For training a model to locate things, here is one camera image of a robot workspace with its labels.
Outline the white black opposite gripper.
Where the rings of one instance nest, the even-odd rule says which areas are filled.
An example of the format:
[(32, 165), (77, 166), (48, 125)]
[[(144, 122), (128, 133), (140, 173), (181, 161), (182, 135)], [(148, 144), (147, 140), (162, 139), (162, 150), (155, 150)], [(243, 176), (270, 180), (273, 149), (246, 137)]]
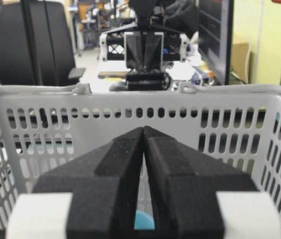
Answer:
[(133, 70), (162, 70), (171, 61), (185, 62), (188, 37), (162, 25), (124, 25), (100, 35), (100, 59), (124, 61)]

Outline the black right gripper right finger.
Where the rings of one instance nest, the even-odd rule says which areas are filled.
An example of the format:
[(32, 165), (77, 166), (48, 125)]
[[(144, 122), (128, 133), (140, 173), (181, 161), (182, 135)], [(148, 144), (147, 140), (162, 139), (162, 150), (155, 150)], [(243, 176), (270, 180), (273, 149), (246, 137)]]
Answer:
[(179, 239), (281, 239), (281, 219), (251, 176), (144, 127), (158, 226)]

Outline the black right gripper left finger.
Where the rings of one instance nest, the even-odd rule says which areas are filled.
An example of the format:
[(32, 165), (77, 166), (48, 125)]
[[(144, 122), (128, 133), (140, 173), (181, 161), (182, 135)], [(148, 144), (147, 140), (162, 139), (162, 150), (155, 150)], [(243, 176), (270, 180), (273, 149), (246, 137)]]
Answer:
[(143, 128), (41, 175), (18, 197), (8, 239), (114, 239), (134, 228)]

